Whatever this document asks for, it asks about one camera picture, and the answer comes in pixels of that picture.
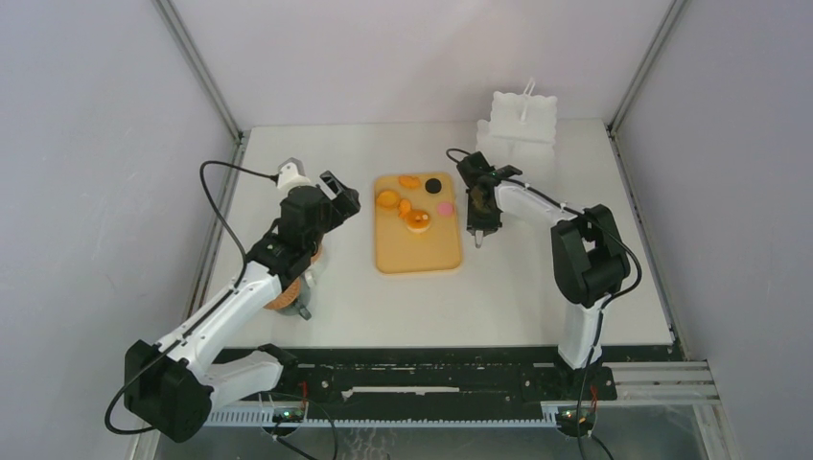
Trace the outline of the white three tier stand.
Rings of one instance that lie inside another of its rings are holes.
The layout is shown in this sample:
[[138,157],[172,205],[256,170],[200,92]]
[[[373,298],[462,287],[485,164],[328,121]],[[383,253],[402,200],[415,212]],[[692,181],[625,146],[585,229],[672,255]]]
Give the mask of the white three tier stand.
[[476,150],[497,167],[519,168],[524,181],[550,192],[558,185],[557,98],[535,87],[529,79],[522,92],[493,94],[489,117],[476,123]]

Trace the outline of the orange glazed donut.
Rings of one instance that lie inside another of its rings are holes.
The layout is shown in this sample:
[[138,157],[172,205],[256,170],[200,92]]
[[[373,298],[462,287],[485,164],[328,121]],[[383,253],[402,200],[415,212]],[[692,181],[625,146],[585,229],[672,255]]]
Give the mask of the orange glazed donut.
[[431,216],[423,210],[412,209],[405,213],[403,221],[406,228],[415,234],[426,232],[431,226]]

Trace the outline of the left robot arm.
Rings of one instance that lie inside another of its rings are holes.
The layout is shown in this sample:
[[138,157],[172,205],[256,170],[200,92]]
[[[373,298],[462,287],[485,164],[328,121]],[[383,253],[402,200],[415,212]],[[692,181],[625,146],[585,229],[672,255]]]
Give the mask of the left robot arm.
[[319,178],[314,185],[297,171],[273,175],[285,195],[280,215],[243,253],[236,278],[172,332],[129,347],[115,398],[150,429],[182,443],[225,405],[263,391],[278,400],[297,392],[298,372],[265,346],[227,363],[215,359],[249,319],[302,278],[324,236],[360,211],[357,190],[331,172]]

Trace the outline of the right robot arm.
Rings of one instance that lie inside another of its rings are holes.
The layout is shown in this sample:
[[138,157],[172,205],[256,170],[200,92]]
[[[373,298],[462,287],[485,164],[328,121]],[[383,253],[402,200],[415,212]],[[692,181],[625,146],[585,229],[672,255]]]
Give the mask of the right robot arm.
[[568,399],[580,398],[592,386],[588,367],[601,357],[604,311],[627,294],[623,282],[642,278],[638,257],[623,242],[612,211],[604,205],[577,210],[520,179],[522,171],[492,166],[480,151],[450,148],[447,157],[466,187],[466,229],[481,247],[510,215],[543,226],[550,235],[553,277],[568,306],[558,354],[565,366],[555,372],[554,385]]

